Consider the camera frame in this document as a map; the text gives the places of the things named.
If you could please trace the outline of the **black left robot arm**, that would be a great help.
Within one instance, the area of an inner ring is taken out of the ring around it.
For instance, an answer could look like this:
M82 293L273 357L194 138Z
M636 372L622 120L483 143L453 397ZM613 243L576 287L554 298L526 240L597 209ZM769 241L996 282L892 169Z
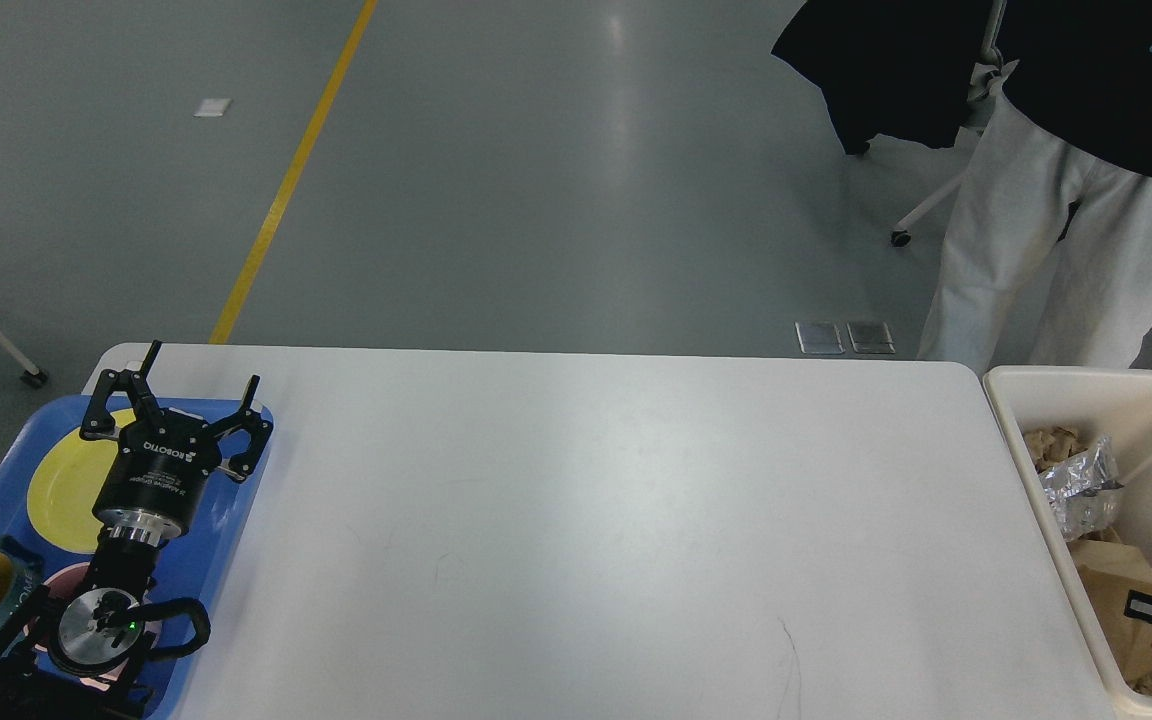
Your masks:
M165 719L256 497L273 415L159 397L141 365L58 397L0 464L0 719Z

